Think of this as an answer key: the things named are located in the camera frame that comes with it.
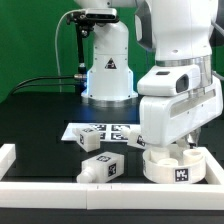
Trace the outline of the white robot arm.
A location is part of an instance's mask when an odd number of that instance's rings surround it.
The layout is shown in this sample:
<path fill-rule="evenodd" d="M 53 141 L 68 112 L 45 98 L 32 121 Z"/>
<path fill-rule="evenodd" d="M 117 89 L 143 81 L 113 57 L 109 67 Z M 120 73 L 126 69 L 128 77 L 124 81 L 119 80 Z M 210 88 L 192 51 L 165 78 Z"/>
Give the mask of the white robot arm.
<path fill-rule="evenodd" d="M 114 16 L 118 7 L 137 7 L 137 41 L 155 51 L 155 65 L 134 83 L 127 27 L 97 22 L 84 101 L 108 106 L 141 95 L 140 133 L 154 146 L 167 146 L 222 113 L 222 88 L 212 74 L 209 43 L 218 0 L 74 1 L 85 15 L 104 17 Z"/>

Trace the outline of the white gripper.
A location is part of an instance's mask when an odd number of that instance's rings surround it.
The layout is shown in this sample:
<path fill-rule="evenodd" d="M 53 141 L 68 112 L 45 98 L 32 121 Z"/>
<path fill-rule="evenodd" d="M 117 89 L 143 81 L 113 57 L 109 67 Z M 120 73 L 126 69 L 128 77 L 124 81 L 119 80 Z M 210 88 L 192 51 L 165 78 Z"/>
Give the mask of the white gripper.
<path fill-rule="evenodd" d="M 201 81 L 195 89 L 171 97 L 142 95 L 139 106 L 140 127 L 147 144 L 164 147 L 188 135 L 189 145 L 197 147 L 200 127 L 221 115 L 221 82 L 212 74 L 209 56 L 158 61 L 155 66 L 189 65 L 197 65 L 200 70 Z"/>

